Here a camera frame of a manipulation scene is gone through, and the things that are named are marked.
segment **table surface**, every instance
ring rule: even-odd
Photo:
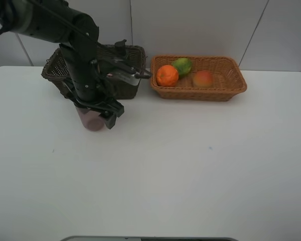
[[[0,238],[301,240],[301,73],[243,71],[229,102],[143,81],[87,131],[41,67],[0,68]]]

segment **orange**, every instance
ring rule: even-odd
[[[157,71],[157,84],[163,87],[174,87],[179,80],[179,73],[172,65],[164,65]]]

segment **dark wicker basket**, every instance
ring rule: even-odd
[[[113,45],[106,46],[115,51]],[[145,50],[139,46],[127,46],[126,49],[129,52],[129,61],[138,68],[144,68],[146,63]],[[99,58],[114,57],[111,53],[101,48],[98,48],[97,54]],[[69,90],[64,85],[63,80],[69,77],[69,72],[60,49],[57,49],[51,58],[47,60],[47,64],[42,71],[42,77],[52,82],[60,90],[60,93],[66,97]],[[116,89],[114,93],[116,99],[133,99],[139,87],[139,85],[132,86],[123,81],[113,81],[113,85],[114,89]]]

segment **apple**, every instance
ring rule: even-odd
[[[212,87],[213,75],[207,70],[198,71],[193,77],[193,84],[197,88]]]

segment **black cable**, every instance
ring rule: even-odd
[[[123,60],[125,62],[125,64],[127,64],[130,67],[133,67],[134,69],[136,69],[138,72],[142,73],[145,72],[147,74],[149,74],[150,76],[152,76],[152,73],[150,73],[148,70],[146,69],[139,69],[137,67],[135,67],[132,63],[130,63],[130,61],[124,59],[121,55],[119,55],[118,53],[110,50],[109,48],[107,48],[106,46],[104,46],[103,44],[99,43],[98,41],[95,41],[93,39],[91,39],[88,35],[86,35],[84,32],[82,32],[78,27],[76,27],[75,25],[73,25],[71,22],[67,21],[66,19],[64,19],[63,17],[61,17],[60,15],[58,15],[57,13],[55,13],[54,11],[52,11],[51,9],[41,5],[39,2],[35,1],[35,0],[27,0],[28,2],[30,2],[31,4],[47,11],[50,15],[54,16],[56,19],[58,19],[62,24],[64,24],[65,26],[67,26],[68,28],[70,28],[72,31],[76,32],[77,34],[81,35],[82,37],[85,37],[86,39],[90,40],[91,42],[93,42],[94,44],[96,44],[98,47],[108,51],[109,53],[117,56],[118,58],[120,58],[121,60]]]
[[[5,15],[5,8],[6,8],[7,3],[8,3],[8,5],[9,5],[9,7],[10,7],[12,13],[13,13],[12,22],[10,22],[9,19],[7,18],[7,16]],[[14,23],[16,23],[17,20],[18,20],[17,10],[16,10],[14,4],[12,3],[12,0],[5,0],[4,2],[2,2],[1,9],[0,9],[0,14],[2,14],[2,16],[0,16],[0,18],[3,21],[3,26],[0,29],[0,35],[1,35],[5,32],[10,31],[13,28]]]

